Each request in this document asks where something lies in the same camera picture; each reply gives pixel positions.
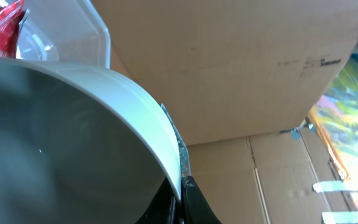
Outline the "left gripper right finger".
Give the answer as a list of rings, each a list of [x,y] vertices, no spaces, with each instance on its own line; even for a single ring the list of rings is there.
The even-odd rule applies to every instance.
[[[189,152],[182,136],[173,123],[164,104],[160,106],[173,127],[178,143],[181,172],[180,218],[183,219],[184,223],[188,224],[221,224],[221,221],[217,218],[206,201],[196,180],[191,175]]]

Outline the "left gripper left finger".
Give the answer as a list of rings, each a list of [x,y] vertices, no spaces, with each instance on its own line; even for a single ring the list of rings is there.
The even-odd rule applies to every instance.
[[[167,178],[135,224],[175,224],[176,198]]]

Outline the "grey bowl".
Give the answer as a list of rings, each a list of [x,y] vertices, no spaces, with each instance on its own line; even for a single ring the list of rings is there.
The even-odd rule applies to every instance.
[[[135,223],[180,182],[173,127],[137,83],[0,58],[0,223]]]

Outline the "red snack wrapper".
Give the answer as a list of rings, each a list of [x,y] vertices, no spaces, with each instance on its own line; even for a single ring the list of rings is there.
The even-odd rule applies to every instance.
[[[21,32],[20,23],[24,16],[23,0],[0,6],[0,57],[16,57],[17,42]]]

